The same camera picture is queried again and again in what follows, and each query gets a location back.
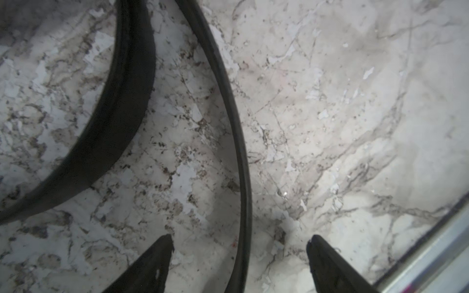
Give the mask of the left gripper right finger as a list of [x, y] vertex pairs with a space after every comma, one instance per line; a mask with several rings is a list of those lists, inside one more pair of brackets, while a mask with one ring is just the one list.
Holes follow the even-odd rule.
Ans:
[[318, 293], [377, 291], [320, 235], [313, 235], [307, 244], [306, 252]]

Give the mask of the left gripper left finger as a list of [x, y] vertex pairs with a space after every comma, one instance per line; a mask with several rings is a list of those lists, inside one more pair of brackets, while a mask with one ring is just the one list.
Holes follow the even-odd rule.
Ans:
[[173, 251], [171, 235], [161, 236], [104, 293], [163, 293]]

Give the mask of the black belt coil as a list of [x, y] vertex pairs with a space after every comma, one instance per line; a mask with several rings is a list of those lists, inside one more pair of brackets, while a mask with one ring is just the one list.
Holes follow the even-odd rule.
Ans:
[[[245, 290], [252, 237], [252, 189], [243, 129], [220, 51], [196, 1], [178, 7], [203, 48], [232, 127], [238, 162], [241, 215], [238, 250], [228, 293]], [[122, 156], [144, 118], [156, 72], [153, 29], [144, 1], [117, 2], [116, 42], [101, 98], [77, 143], [33, 191], [1, 212], [1, 223], [23, 220], [54, 208], [89, 188]]]

